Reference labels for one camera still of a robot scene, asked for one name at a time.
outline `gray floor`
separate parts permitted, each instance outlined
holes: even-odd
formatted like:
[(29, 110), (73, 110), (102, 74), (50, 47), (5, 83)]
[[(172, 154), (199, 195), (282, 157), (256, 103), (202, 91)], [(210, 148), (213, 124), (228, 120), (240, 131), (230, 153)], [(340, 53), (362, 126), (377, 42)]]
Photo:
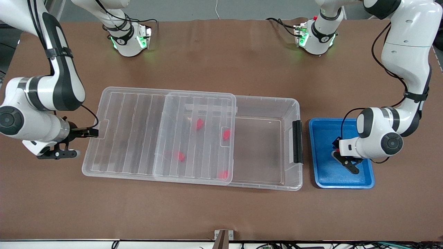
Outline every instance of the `gray floor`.
[[(50, 13), (59, 17), (60, 22), (98, 21), (92, 14), (74, 5), (70, 0), (48, 1)], [(165, 21), (190, 21), (195, 19), (217, 19), (216, 0), (132, 0), (124, 10), (130, 17)], [(312, 0), (218, 0), (221, 19), (266, 19), (275, 17), (294, 19), (313, 17), (319, 12)], [(346, 6), (347, 19), (367, 19), (362, 4)], [(0, 43), (15, 47), (21, 31), (0, 28)], [(441, 58), (443, 52), (437, 51)], [(14, 50), (0, 44), (0, 70), (7, 72)], [(0, 72), (0, 84), (4, 75)]]

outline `brown table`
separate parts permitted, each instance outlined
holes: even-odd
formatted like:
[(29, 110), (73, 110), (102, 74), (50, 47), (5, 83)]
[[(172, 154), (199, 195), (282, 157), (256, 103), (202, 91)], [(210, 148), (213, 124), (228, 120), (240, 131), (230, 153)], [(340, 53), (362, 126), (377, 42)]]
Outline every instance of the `brown table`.
[[(85, 105), (93, 111), (107, 86), (297, 99), (304, 185), (291, 192), (87, 177), (83, 157), (37, 160), (21, 141), (0, 136), (0, 238), (206, 239), (229, 228), (241, 240), (441, 240), (443, 74), (432, 52), (420, 127), (399, 155), (374, 165), (375, 187), (325, 190), (313, 181), (309, 119), (343, 117), (352, 108), (392, 105), (402, 97), (402, 85), (371, 58), (385, 24), (344, 21), (335, 45), (319, 57), (296, 48), (293, 37), (268, 21), (161, 23), (152, 50), (125, 58), (101, 24), (64, 23)], [(7, 79), (48, 72), (37, 38), (22, 35)], [(60, 115), (93, 123), (83, 109)], [(77, 139), (70, 147), (85, 152), (87, 143)]]

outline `blue plastic tray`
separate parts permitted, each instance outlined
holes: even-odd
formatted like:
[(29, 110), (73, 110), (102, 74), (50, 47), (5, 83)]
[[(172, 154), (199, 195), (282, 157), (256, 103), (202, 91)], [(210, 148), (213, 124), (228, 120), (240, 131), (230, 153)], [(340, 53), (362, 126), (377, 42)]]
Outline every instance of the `blue plastic tray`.
[[(360, 172), (352, 174), (332, 156), (332, 142), (340, 136), (341, 118), (313, 118), (309, 122), (315, 182), (320, 188), (368, 189), (375, 184), (371, 161), (357, 165)], [(358, 136), (355, 118), (346, 119), (343, 125), (345, 139)]]

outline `transparent lid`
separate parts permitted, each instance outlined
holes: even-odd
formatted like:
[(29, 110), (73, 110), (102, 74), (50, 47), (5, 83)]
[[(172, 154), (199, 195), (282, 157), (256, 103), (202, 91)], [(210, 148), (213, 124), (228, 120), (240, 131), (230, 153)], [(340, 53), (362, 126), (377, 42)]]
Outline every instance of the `transparent lid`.
[(155, 148), (155, 179), (228, 185), (233, 177), (236, 110), (236, 98), (229, 93), (166, 95)]

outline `black handle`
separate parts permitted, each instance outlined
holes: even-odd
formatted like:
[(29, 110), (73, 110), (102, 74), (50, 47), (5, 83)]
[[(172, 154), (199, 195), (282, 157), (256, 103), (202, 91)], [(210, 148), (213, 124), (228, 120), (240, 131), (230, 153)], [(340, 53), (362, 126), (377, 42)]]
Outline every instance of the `black handle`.
[(292, 138), (294, 146), (294, 163), (303, 163), (302, 121), (292, 122)]

